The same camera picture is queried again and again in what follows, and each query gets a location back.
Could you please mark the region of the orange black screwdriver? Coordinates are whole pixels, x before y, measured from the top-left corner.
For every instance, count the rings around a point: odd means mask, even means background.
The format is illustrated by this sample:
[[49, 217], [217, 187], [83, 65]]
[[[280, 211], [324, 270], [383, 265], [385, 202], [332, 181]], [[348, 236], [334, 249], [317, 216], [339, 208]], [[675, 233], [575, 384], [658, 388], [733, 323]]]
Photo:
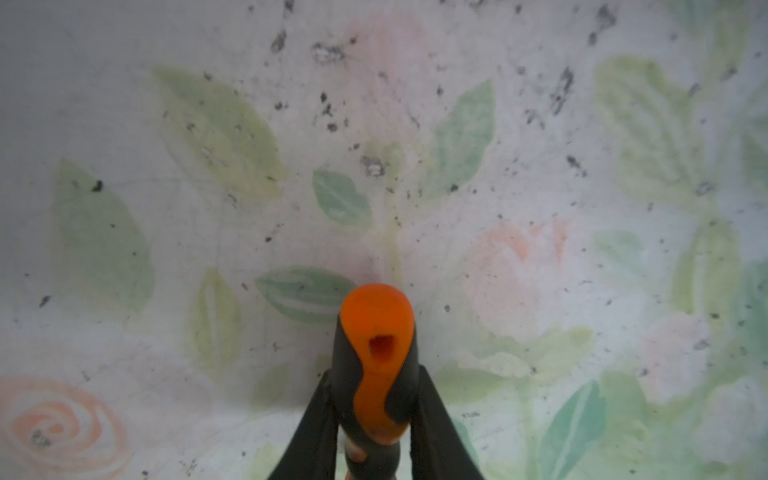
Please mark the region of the orange black screwdriver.
[[393, 479], [418, 390], [413, 308], [397, 288], [355, 288], [342, 302], [330, 370], [349, 479]]

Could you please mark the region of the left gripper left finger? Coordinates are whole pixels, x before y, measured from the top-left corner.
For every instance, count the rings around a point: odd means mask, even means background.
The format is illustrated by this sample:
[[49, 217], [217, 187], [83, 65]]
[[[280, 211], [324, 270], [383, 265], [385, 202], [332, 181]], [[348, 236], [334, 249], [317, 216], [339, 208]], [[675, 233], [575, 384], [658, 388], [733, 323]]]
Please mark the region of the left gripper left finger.
[[320, 378], [302, 419], [269, 480], [333, 480], [336, 472], [338, 415], [330, 371]]

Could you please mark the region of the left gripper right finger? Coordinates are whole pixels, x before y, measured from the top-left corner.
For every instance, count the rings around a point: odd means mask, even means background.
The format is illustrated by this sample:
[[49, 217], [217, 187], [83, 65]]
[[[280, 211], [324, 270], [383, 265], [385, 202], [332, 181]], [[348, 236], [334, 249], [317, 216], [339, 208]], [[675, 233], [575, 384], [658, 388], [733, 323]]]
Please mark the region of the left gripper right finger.
[[415, 480], [484, 479], [423, 365], [411, 418], [410, 458]]

